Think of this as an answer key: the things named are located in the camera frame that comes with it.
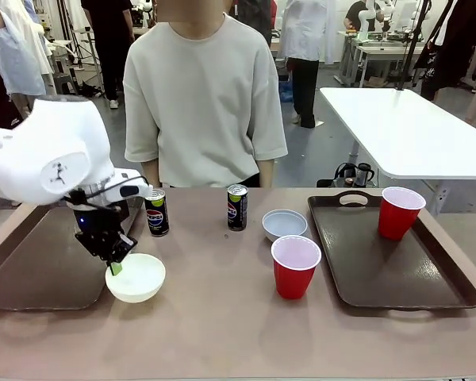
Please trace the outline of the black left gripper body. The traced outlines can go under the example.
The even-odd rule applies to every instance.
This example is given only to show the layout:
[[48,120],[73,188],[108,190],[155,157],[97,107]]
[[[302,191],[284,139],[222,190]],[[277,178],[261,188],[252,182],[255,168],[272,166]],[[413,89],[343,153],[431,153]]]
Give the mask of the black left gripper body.
[[83,190],[71,191],[65,202],[73,210],[79,227],[75,233],[78,242],[106,263],[111,256],[117,256],[119,234],[126,235],[121,223],[130,215],[128,203],[122,200],[98,206],[87,201]]

